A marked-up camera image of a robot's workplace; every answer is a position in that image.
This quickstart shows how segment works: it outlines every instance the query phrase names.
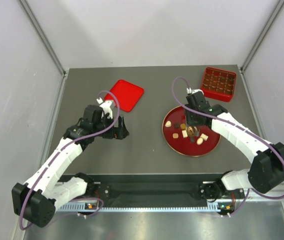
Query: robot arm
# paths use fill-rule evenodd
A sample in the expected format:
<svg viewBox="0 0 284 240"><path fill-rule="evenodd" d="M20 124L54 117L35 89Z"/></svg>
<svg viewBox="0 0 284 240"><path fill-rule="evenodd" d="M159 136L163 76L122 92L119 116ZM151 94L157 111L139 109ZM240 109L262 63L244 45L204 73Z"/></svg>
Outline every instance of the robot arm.
<svg viewBox="0 0 284 240"><path fill-rule="evenodd" d="M185 110L188 126L208 126L238 148L251 163L250 169L230 171L217 180L216 186L219 188L220 195L223 195L225 191L242 188L255 188L264 194L284 181L284 169L279 159L265 144L247 134L246 132L251 133L248 128L236 121L222 106L218 104L210 106L201 90L188 89L187 93L187 107L229 121L245 129L245 131L242 131L218 119L212 119ZM282 143L279 142L273 145L269 141L266 142L272 145L284 159L284 145Z"/></svg>
<svg viewBox="0 0 284 240"><path fill-rule="evenodd" d="M78 123L66 130L60 143L41 168L24 184L17 183L13 187L15 214L21 214L26 195L33 189L23 217L39 227L44 227L62 205L76 197L90 196L93 193L94 181L83 173L78 173L63 185L56 186L56 183L73 160L94 141L94 137L73 141L100 132L114 122L112 108L115 103L112 100L103 102L101 98L97 99L97 102L99 105L87 106ZM112 127L99 136L122 140L128 135L124 118L119 116L118 127Z"/></svg>

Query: food item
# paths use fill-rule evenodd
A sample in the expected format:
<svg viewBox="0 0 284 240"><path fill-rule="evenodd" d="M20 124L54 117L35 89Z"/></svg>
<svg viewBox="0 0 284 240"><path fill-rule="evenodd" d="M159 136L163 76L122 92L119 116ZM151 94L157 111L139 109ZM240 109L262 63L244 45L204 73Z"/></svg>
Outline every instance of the food item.
<svg viewBox="0 0 284 240"><path fill-rule="evenodd" d="M205 134L202 133L200 138L202 138L203 140L207 141L208 135L205 135Z"/></svg>
<svg viewBox="0 0 284 240"><path fill-rule="evenodd" d="M185 123L182 123L181 126L180 126L180 128L181 128L182 130L185 130L185 129L186 129L186 124L185 124Z"/></svg>
<svg viewBox="0 0 284 240"><path fill-rule="evenodd" d="M183 134L183 138L187 138L187 131L186 130L183 130L182 134Z"/></svg>
<svg viewBox="0 0 284 240"><path fill-rule="evenodd" d="M169 128L170 126L172 126L171 121L167 121L166 124L165 124L165 126L166 126L167 128Z"/></svg>
<svg viewBox="0 0 284 240"><path fill-rule="evenodd" d="M201 145L203 143L203 139L202 138L199 138L197 141L196 141L196 144L197 145Z"/></svg>

